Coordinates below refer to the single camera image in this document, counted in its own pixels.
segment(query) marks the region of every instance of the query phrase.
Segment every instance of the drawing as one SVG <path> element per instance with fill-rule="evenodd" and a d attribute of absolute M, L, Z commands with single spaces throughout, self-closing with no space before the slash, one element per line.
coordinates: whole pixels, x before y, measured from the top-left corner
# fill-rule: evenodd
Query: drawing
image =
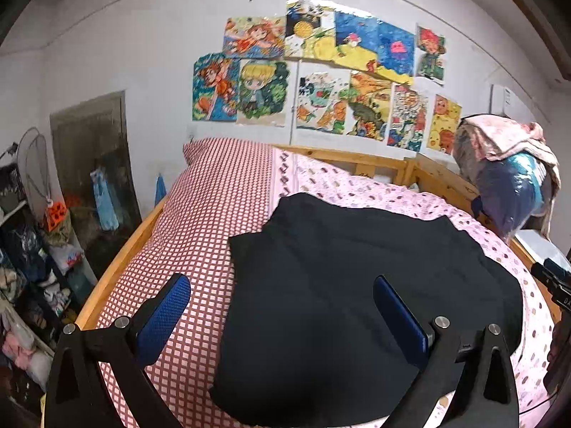
<path fill-rule="evenodd" d="M 426 125 L 427 104 L 428 98 L 425 95 L 411 90 L 406 85 L 397 85 L 386 144 L 390 147 L 420 151 Z"/>
<path fill-rule="evenodd" d="M 415 69 L 414 34 L 381 20 L 378 30 L 379 45 L 374 71 L 400 84 L 412 83 Z"/>
<path fill-rule="evenodd" d="M 444 59 L 446 39 L 436 35 L 430 29 L 418 27 L 417 47 L 422 54 L 417 71 L 418 76 L 427 77 L 434 82 L 444 85 Z"/>
<path fill-rule="evenodd" d="M 446 154 L 452 154 L 454 136 L 460 122 L 462 107 L 441 95 L 436 95 L 432 125 L 428 136 L 428 147 Z"/>
<path fill-rule="evenodd" d="M 329 39 L 329 45 L 335 49 L 335 11 L 328 7 L 327 3 L 327 1 L 320 0 L 289 0 L 287 2 L 286 56 L 318 57 L 313 46 L 317 40 L 324 37 Z"/>
<path fill-rule="evenodd" d="M 350 86 L 341 91 L 339 98 L 347 99 L 352 117 L 348 120 L 350 132 L 383 141 L 390 113 L 392 82 L 359 71 L 351 72 Z"/>
<path fill-rule="evenodd" d="M 223 53 L 202 56 L 194 63 L 192 119 L 235 121 L 240 61 Z"/>
<path fill-rule="evenodd" d="M 332 61 L 345 67 L 367 71 L 368 66 L 377 61 L 378 38 L 378 19 L 375 17 L 335 11 L 336 53 Z"/>
<path fill-rule="evenodd" d="M 289 70 L 285 61 L 240 61 L 238 124 L 286 123 L 283 112 Z"/>
<path fill-rule="evenodd" d="M 299 81 L 296 118 L 298 128 L 343 134 L 347 101 L 339 98 L 349 82 L 334 78 L 328 72 L 314 72 Z"/>
<path fill-rule="evenodd" d="M 226 22 L 222 51 L 237 58 L 282 57 L 285 25 L 284 17 L 231 17 Z"/>

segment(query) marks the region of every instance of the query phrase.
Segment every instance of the black cable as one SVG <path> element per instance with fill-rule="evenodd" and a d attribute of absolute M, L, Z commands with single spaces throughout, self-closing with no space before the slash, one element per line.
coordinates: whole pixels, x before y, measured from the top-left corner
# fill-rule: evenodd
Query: black cable
<path fill-rule="evenodd" d="M 556 395 L 559 394 L 559 390 L 555 391 L 551 396 L 549 396 L 546 400 L 544 400 L 543 402 L 540 402 L 538 405 L 533 406 L 531 409 L 526 409 L 523 412 L 520 412 L 520 415 L 526 414 L 527 412 L 532 411 L 533 409 L 537 409 L 540 405 L 545 404 L 547 401 L 551 401 L 551 399 L 553 399 Z"/>

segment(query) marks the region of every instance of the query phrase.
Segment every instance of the pink blanket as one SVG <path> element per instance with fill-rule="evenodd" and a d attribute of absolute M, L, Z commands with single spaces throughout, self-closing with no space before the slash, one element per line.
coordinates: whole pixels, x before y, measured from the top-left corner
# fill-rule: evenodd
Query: pink blanket
<path fill-rule="evenodd" d="M 151 238 L 125 269 L 99 319 L 102 327 L 116 317 L 132 315 L 145 299 L 158 293 L 172 273 L 189 277 L 190 304 L 157 363 L 147 368 L 150 380 L 184 427 L 241 426 L 208 396 L 232 294 L 227 238 L 259 231 L 279 198 L 297 192 L 341 206 L 374 207 L 423 220 L 446 215 L 456 228 L 466 230 L 522 287 L 524 327 L 512 356 L 520 409 L 546 399 L 542 379 L 553 327 L 547 305 L 520 260 L 470 215 L 433 194 L 355 177 L 268 145 L 208 138 L 185 145 L 184 153 L 188 168 L 172 187 Z M 435 262 L 440 255 L 445 253 L 436 253 Z M 109 365 L 101 364 L 101 368 L 122 420 L 127 427 L 135 427 Z M 450 395 L 440 400 L 426 426 L 438 426 L 449 399 Z M 535 426 L 547 406 L 521 416 L 521 422 L 527 428 Z M 379 420 L 363 426 L 381 424 Z"/>

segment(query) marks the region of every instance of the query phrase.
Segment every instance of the yellow poster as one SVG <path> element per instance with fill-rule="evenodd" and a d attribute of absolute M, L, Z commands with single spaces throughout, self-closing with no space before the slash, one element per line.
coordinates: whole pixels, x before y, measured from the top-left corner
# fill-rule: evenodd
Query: yellow poster
<path fill-rule="evenodd" d="M 462 107 L 444 96 L 436 95 L 432 125 L 428 137 L 428 147 L 452 154 L 454 135 L 460 122 Z"/>

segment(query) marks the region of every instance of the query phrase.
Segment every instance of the metal screw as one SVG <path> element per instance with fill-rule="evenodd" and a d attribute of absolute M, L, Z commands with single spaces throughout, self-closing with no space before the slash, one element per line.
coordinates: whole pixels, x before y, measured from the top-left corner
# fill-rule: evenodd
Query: metal screw
<path fill-rule="evenodd" d="M 501 332 L 500 326 L 496 325 L 495 323 L 490 323 L 487 326 L 487 329 L 490 330 L 490 333 L 492 333 L 492 334 L 500 334 L 500 332 Z"/>
<path fill-rule="evenodd" d="M 434 323 L 440 328 L 448 328 L 450 326 L 450 320 L 444 316 L 438 316 L 434 319 Z"/>
<path fill-rule="evenodd" d="M 68 323 L 65 327 L 64 327 L 64 334 L 71 334 L 75 331 L 75 324 L 74 323 Z"/>
<path fill-rule="evenodd" d="M 115 320 L 115 326 L 117 328 L 125 328 L 128 324 L 129 324 L 129 317 L 123 316 Z"/>

